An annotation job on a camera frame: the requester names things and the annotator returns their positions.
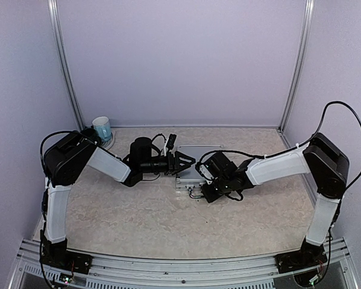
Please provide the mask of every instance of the white mug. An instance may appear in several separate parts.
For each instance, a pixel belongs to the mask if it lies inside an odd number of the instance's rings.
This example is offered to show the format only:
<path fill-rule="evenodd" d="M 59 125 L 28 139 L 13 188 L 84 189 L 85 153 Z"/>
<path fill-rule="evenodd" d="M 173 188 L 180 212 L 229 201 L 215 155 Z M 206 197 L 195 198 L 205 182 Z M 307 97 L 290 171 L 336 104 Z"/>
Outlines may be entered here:
<path fill-rule="evenodd" d="M 102 141 L 109 141 L 112 138 L 108 117 L 97 117 L 93 120 L 92 125 Z"/>

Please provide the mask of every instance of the black cable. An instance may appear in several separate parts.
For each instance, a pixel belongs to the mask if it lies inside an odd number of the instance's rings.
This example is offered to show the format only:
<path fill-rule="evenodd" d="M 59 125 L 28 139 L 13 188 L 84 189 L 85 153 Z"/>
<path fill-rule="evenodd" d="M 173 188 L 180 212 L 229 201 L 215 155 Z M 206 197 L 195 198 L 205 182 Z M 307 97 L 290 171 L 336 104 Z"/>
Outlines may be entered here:
<path fill-rule="evenodd" d="M 210 155 L 210 154 L 213 154 L 215 152 L 229 152 L 229 153 L 232 153 L 232 154 L 239 154 L 239 155 L 244 155 L 246 157 L 249 157 L 249 158 L 263 158 L 262 156 L 260 155 L 251 155 L 251 154 L 248 154 L 246 152 L 241 152 L 241 151 L 231 151 L 231 150 L 226 150 L 226 149 L 218 149 L 218 150 L 215 150 L 215 151 L 209 151 L 209 152 L 206 152 L 204 155 L 201 156 L 201 158 L 199 159 L 199 161 L 195 164 L 195 168 L 196 168 L 196 171 L 203 177 L 205 178 L 206 180 L 208 181 L 213 181 L 213 179 L 208 179 L 201 171 L 200 171 L 200 166 L 202 165 L 202 161 L 203 159 Z"/>
<path fill-rule="evenodd" d="M 58 134 L 70 134 L 70 133 L 73 133 L 73 134 L 76 134 L 76 135 L 79 135 L 80 137 L 84 138 L 85 140 L 88 140 L 90 141 L 91 143 L 93 143 L 96 147 L 102 149 L 104 152 L 106 152 L 107 154 L 115 157 L 115 155 L 109 151 L 107 151 L 106 149 L 104 149 L 102 146 L 99 146 L 98 144 L 96 144 L 93 140 L 91 140 L 90 138 L 88 138 L 86 135 L 78 132 L 78 131 L 56 131 L 56 132 L 53 132 L 52 134 L 46 136 L 42 142 L 41 142 L 41 145 L 40 145 L 40 158 L 41 158 L 41 165 L 42 165 L 42 169 L 43 169 L 43 172 L 45 172 L 45 162 L 44 162 L 44 159 L 43 159 L 43 145 L 45 144 L 45 141 L 47 141 L 49 138 L 55 136 L 55 135 L 58 135 Z"/>
<path fill-rule="evenodd" d="M 48 278 L 46 278 L 46 274 L 45 274 L 45 270 L 43 269 L 43 264 L 42 264 L 42 244 L 43 244 L 43 240 L 44 240 L 44 233 L 46 230 L 46 216 L 45 214 L 42 214 L 44 222 L 43 222 L 43 229 L 41 231 L 41 236 L 40 236 L 40 265 L 41 265 L 41 272 L 42 272 L 42 276 L 47 284 L 47 286 L 50 289 L 54 289 L 54 286 L 50 283 L 50 281 L 48 280 Z"/>
<path fill-rule="evenodd" d="M 323 124 L 323 122 L 324 122 L 325 115 L 326 115 L 326 112 L 327 112 L 328 107 L 331 106 L 331 105 L 336 105 L 336 104 L 342 105 L 342 106 L 346 107 L 347 109 L 349 109 L 349 110 L 353 113 L 353 115 L 354 115 L 354 117 L 356 118 L 356 120 L 358 121 L 359 126 L 360 126 L 360 129 L 361 129 L 361 120 L 360 120 L 360 117 L 358 116 L 358 114 L 355 112 L 355 110 L 354 110 L 350 105 L 348 105 L 347 103 L 345 103 L 345 102 L 343 102 L 343 101 L 331 101 L 331 102 L 328 102 L 328 103 L 325 105 L 324 110 L 322 111 L 322 116 L 321 116 L 321 119 L 320 119 L 320 121 L 319 121 L 319 124 L 318 124 L 318 127 L 317 127 L 316 131 L 312 134 L 312 136 L 311 136 L 310 138 L 308 138 L 308 139 L 307 139 L 306 141 L 304 141 L 303 143 L 300 143 L 300 144 L 298 145 L 299 148 L 302 147 L 302 146 L 304 146 L 304 145 L 306 145 L 308 142 L 310 142 L 310 141 L 315 137 L 315 135 L 316 135 L 316 134 L 319 132 L 319 130 L 321 129 L 321 126 L 322 126 L 322 124 Z M 286 153 L 286 152 L 293 151 L 293 150 L 296 149 L 296 148 L 297 148 L 297 147 L 292 147 L 292 148 L 286 149 L 286 150 L 284 150 L 284 151 L 277 152 L 276 154 L 267 155 L 267 156 L 265 156 L 265 157 L 264 157 L 264 156 L 260 156 L 260 155 L 251 155 L 251 154 L 247 154 L 247 153 L 245 153 L 245 152 L 240 152 L 240 151 L 224 151 L 224 150 L 221 150 L 221 152 L 234 152 L 234 153 L 237 153 L 237 154 L 245 155 L 246 157 L 249 157 L 249 158 L 260 158 L 260 159 L 264 159 L 264 158 L 276 157 L 276 156 L 281 155 L 281 154 L 284 154 L 284 153 Z M 209 155 L 209 154 L 212 154 L 212 153 L 214 153 L 214 152 L 219 152 L 219 151 L 210 151 L 210 152 L 205 153 L 205 154 L 200 158 L 200 160 L 195 164 L 195 168 L 196 168 L 196 170 L 199 172 L 199 174 L 200 174 L 203 178 L 205 178 L 206 180 L 208 180 L 208 181 L 212 181 L 212 179 L 206 178 L 206 176 L 204 176 L 204 174 L 199 171 L 199 167 L 200 167 L 200 165 L 201 165 L 202 159 L 203 159 L 205 156 L 207 156 L 207 155 Z M 360 172 L 358 173 L 358 175 L 347 185 L 345 191 L 348 190 L 360 177 L 361 177 L 361 171 L 360 171 Z"/>
<path fill-rule="evenodd" d="M 322 274 L 320 280 L 318 280 L 318 282 L 316 282 L 314 285 L 318 285 L 325 278 L 325 276 L 326 276 L 326 274 L 327 274 L 327 272 L 329 270 L 330 258 L 331 258 L 331 232 L 330 232 L 330 229 L 331 229 L 331 227 L 328 230 L 328 232 L 329 232 L 329 257 L 328 257 L 328 260 L 327 260 L 327 266 L 326 266 L 325 272 L 324 272 L 324 274 Z"/>
<path fill-rule="evenodd" d="M 142 181 L 143 182 L 152 182 L 152 181 L 156 181 L 157 179 L 159 179 L 159 177 L 160 177 L 160 173 L 155 179 L 142 179 Z"/>
<path fill-rule="evenodd" d="M 152 143 L 154 142 L 154 140 L 157 138 L 157 137 L 163 137 L 163 139 L 164 139 L 164 142 L 166 142 L 167 141 L 167 139 L 166 139 L 166 137 L 164 136 L 164 134 L 157 134 L 157 135 L 155 135 L 154 136 L 154 138 L 152 139 Z"/>

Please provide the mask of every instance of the speckled countertop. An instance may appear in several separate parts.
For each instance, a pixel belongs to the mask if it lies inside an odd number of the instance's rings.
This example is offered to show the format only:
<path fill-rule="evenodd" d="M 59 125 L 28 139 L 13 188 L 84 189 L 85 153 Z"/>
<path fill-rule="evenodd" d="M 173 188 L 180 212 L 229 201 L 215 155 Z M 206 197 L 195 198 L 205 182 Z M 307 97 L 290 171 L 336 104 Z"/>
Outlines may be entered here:
<path fill-rule="evenodd" d="M 135 138 L 160 132 L 177 134 L 175 145 L 224 145 L 251 154 L 284 149 L 274 129 L 121 128 L 114 131 L 110 151 L 123 158 Z M 160 138 L 155 142 L 162 146 Z M 236 164 L 243 161 L 241 155 L 228 156 Z M 241 202 L 222 197 L 208 204 L 176 192 L 174 177 L 128 188 L 86 167 L 69 197 L 68 246 L 166 259 L 248 256 L 300 247 L 313 207 L 299 176 L 268 182 L 243 195 Z"/>

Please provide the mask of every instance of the lavender wall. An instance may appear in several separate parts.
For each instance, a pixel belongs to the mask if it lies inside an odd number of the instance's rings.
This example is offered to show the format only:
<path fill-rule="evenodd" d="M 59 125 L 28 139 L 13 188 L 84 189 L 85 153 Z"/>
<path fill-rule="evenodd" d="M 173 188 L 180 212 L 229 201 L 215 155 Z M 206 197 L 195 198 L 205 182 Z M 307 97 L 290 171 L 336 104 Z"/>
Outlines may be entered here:
<path fill-rule="evenodd" d="M 297 99 L 286 134 L 301 142 L 318 125 L 323 106 L 339 99 L 361 118 L 361 0 L 316 1 Z M 346 109 L 331 107 L 324 133 L 351 161 L 350 179 L 361 168 L 361 133 Z M 348 190 L 335 233 L 345 237 L 361 280 L 361 179 Z"/>
<path fill-rule="evenodd" d="M 0 288 L 40 216 L 39 144 L 72 128 L 47 1 L 0 1 Z"/>
<path fill-rule="evenodd" d="M 86 123 L 278 126 L 305 4 L 59 1 Z"/>

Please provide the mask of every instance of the metal base plate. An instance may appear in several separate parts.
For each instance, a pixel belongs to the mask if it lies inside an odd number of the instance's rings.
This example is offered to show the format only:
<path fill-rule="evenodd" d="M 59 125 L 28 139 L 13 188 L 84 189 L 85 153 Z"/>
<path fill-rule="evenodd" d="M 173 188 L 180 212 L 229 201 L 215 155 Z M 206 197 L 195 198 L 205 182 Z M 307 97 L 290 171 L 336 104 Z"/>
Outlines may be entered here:
<path fill-rule="evenodd" d="M 196 159 L 196 162 L 198 162 L 206 152 L 219 149 L 223 149 L 223 146 L 190 144 L 177 147 L 177 151 L 193 157 Z M 176 174 L 176 191 L 200 191 L 200 186 L 205 183 L 206 180 L 195 170 L 194 164 L 189 169 Z"/>

